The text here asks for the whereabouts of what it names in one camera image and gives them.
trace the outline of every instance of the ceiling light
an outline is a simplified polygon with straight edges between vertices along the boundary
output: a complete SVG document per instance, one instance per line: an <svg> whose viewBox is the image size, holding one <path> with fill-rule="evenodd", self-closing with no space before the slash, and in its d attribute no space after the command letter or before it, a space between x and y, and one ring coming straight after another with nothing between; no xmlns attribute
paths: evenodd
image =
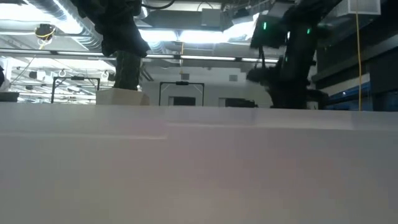
<svg viewBox="0 0 398 224"><path fill-rule="evenodd" d="M228 41L219 31L186 30L180 36L180 41L193 44L217 44Z"/></svg>
<svg viewBox="0 0 398 224"><path fill-rule="evenodd" d="M266 58L265 61L266 63L277 63L279 59L276 58ZM261 59L256 59L256 58L242 58L242 62L258 62L261 63Z"/></svg>
<svg viewBox="0 0 398 224"><path fill-rule="evenodd" d="M72 56L92 56L92 57L103 57L102 53L94 53L94 52L58 52L59 55L72 55Z"/></svg>
<svg viewBox="0 0 398 224"><path fill-rule="evenodd" d="M49 50L21 50L21 49L1 49L0 53L16 54L51 54Z"/></svg>
<svg viewBox="0 0 398 224"><path fill-rule="evenodd" d="M159 58L159 59L173 59L174 55L161 55L161 54L157 54L157 55L147 55L146 58Z"/></svg>
<svg viewBox="0 0 398 224"><path fill-rule="evenodd" d="M177 35L172 30L139 30L146 42L177 41Z"/></svg>
<svg viewBox="0 0 398 224"><path fill-rule="evenodd" d="M220 61L234 61L234 57L209 57L209 56L192 56L181 55L181 59L197 59L197 60L220 60Z"/></svg>

